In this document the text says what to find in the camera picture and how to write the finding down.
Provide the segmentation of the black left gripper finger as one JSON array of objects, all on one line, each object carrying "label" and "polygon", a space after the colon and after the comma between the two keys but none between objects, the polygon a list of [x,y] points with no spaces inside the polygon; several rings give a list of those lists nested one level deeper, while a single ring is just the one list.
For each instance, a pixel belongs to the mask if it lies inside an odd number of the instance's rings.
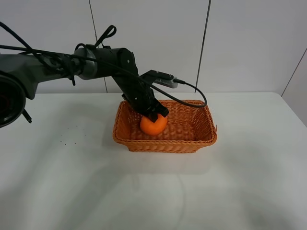
[{"label": "black left gripper finger", "polygon": [[168,109],[166,107],[164,107],[162,104],[158,104],[154,108],[154,112],[157,113],[157,114],[161,114],[163,117],[167,117],[167,115],[168,115]]}]

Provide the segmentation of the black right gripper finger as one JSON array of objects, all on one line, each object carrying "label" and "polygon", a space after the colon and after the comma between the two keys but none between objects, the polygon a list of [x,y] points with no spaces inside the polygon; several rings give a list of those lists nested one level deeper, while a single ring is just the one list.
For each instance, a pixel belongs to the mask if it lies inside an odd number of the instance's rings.
[{"label": "black right gripper finger", "polygon": [[151,122],[156,122],[158,119],[158,113],[157,112],[151,112],[147,115],[147,118],[151,121]]}]

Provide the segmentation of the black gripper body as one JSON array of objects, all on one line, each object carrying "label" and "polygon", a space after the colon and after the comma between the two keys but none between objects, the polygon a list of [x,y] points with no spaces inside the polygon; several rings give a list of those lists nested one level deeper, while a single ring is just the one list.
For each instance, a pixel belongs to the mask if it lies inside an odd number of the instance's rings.
[{"label": "black gripper body", "polygon": [[155,99],[153,91],[148,85],[135,76],[114,74],[113,80],[120,87],[125,100],[140,114],[157,114],[159,102]]}]

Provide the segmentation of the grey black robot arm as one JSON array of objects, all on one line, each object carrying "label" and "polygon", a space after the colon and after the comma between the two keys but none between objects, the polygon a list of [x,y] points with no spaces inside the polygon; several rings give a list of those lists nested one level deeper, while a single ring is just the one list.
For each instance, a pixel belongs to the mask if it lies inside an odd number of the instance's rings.
[{"label": "grey black robot arm", "polygon": [[14,122],[20,115],[31,123],[25,110],[26,99],[34,99],[42,82],[75,76],[88,81],[112,77],[123,98],[139,114],[155,122],[169,113],[154,96],[153,90],[138,75],[135,57],[126,48],[78,47],[67,54],[4,54],[0,57],[0,126]]}]

